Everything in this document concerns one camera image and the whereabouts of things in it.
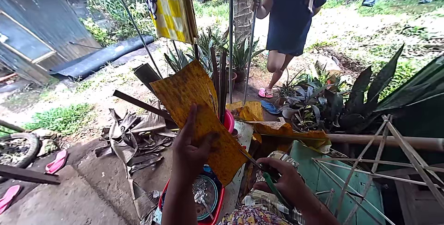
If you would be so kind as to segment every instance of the pink flip-flop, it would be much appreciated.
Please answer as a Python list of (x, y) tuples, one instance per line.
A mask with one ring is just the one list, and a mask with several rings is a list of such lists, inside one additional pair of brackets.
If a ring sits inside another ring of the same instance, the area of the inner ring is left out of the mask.
[(272, 98), (273, 97), (273, 93), (269, 94), (264, 87), (261, 87), (259, 89), (259, 93), (258, 93), (259, 97), (266, 97), (266, 98)]
[(66, 150), (62, 150), (57, 153), (57, 156), (55, 157), (55, 160), (48, 163), (45, 167), (47, 174), (54, 174), (59, 169), (61, 169), (66, 162), (66, 156), (68, 155)]
[(2, 214), (11, 204), (14, 197), (20, 192), (20, 185), (14, 185), (6, 190), (6, 193), (0, 199), (0, 214)]

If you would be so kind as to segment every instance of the hand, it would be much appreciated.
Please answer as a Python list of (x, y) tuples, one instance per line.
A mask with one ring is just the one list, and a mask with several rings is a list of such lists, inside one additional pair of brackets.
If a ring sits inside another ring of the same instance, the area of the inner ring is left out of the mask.
[(171, 178), (176, 178), (181, 184), (192, 184), (203, 169), (208, 159), (211, 143), (219, 138), (218, 133), (208, 133), (199, 146), (191, 145), (196, 122), (197, 105), (192, 104), (186, 124), (174, 139), (173, 143), (173, 171)]
[(253, 11), (262, 6), (262, 0), (253, 0), (252, 8)]
[[(307, 194), (312, 195), (291, 163), (271, 157), (260, 158), (257, 162), (269, 165), (280, 172), (281, 177), (274, 185), (291, 205), (298, 207), (298, 200)], [(257, 182), (253, 188), (272, 193), (266, 182)]]

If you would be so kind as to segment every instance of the teal painted wood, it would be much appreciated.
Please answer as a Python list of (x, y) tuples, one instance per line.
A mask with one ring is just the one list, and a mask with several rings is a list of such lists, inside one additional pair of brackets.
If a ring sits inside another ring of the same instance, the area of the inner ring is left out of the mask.
[[(333, 195), (332, 200), (330, 201), (329, 209), (334, 213), (336, 210), (337, 202), (339, 200), (339, 195), (341, 194), (341, 188), (338, 187), (331, 179), (328, 177), (319, 167), (313, 162), (312, 158), (323, 158), (328, 157), (323, 154), (320, 154), (312, 149), (305, 147), (300, 142), (293, 142), (293, 147), (290, 153), (291, 157), (299, 163), (298, 171), (305, 179), (305, 183), (312, 190), (312, 192), (321, 192), (330, 189), (334, 189), (335, 193)], [(331, 161), (331, 163), (335, 163), (337, 165), (346, 166), (351, 168), (350, 166), (340, 162), (340, 161)], [(349, 170), (341, 169), (338, 167), (334, 167), (331, 165), (325, 165), (328, 169), (333, 171), (338, 177), (340, 177), (343, 181), (347, 178), (349, 174)], [(363, 173), (354, 172), (353, 176), (350, 180), (349, 186), (355, 189), (358, 192), (363, 191), (365, 183), (368, 181), (369, 176)], [(329, 194), (320, 194), (319, 199), (325, 203)], [(376, 208), (378, 208), (382, 213), (384, 212), (382, 205), (382, 197), (380, 194), (380, 186), (377, 183), (372, 183), (371, 187), (365, 197), (367, 200), (371, 202)], [(338, 221), (343, 223), (348, 213), (352, 210), (355, 203), (349, 198), (344, 197), (342, 202), (341, 211), (338, 214)], [(380, 214), (378, 214), (369, 204), (365, 201), (363, 202), (363, 206), (373, 214), (380, 222), (385, 224), (385, 220)], [(369, 217), (362, 209), (358, 209), (357, 213), (353, 216), (352, 220), (349, 223), (350, 225), (356, 224), (375, 224), (374, 220)]]

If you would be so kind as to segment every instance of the blue dress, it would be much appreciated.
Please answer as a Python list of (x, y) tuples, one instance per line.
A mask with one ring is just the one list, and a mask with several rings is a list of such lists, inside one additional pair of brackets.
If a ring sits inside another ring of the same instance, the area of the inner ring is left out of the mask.
[[(273, 0), (270, 10), (267, 50), (299, 56), (304, 51), (305, 40), (313, 13), (308, 11), (305, 0)], [(327, 0), (315, 0), (314, 8)]]

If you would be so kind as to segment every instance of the blue flip-flop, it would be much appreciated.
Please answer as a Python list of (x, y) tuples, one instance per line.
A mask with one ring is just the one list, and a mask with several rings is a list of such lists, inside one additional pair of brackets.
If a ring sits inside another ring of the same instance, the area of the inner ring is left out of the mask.
[(269, 102), (267, 102), (267, 101), (265, 101), (265, 100), (261, 100), (261, 105), (262, 105), (262, 107), (264, 107), (265, 110), (267, 110), (270, 114), (277, 115), (277, 114), (280, 114), (280, 113), (281, 113), (280, 110), (276, 109), (276, 107), (275, 107), (274, 104), (269, 103)]

